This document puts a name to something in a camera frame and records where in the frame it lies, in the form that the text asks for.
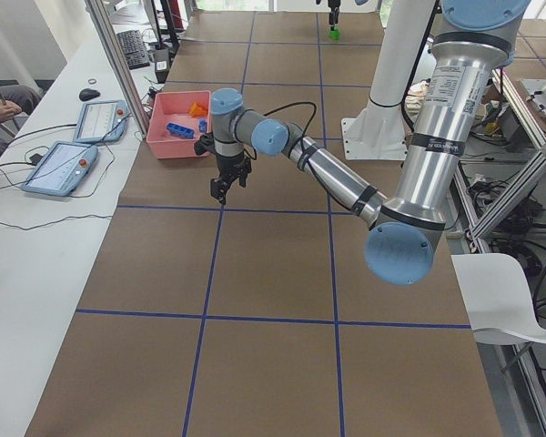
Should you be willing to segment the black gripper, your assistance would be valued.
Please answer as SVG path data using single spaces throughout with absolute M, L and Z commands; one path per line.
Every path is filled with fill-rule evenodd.
M 241 152 L 235 156 L 216 155 L 218 178 L 210 180 L 210 195 L 220 204 L 227 203 L 227 192 L 234 181 L 242 188 L 247 186 L 248 175 L 252 171 L 251 158 Z
M 329 28 L 335 29 L 339 22 L 340 0 L 328 0 L 329 12 Z

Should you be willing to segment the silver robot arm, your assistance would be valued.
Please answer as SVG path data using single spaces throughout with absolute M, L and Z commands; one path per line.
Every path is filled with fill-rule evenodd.
M 524 1 L 393 3 L 368 104 L 342 127 L 350 158 L 402 161 L 392 197 L 303 128 L 246 108 L 233 88 L 212 95 L 212 129 L 195 145 L 197 153 L 217 160 L 212 196 L 224 201 L 234 182 L 246 180 L 246 147 L 284 155 L 369 225 L 364 256 L 377 277 L 398 285 L 422 280 L 446 225 L 440 206 L 490 73 L 512 60 L 527 6 Z

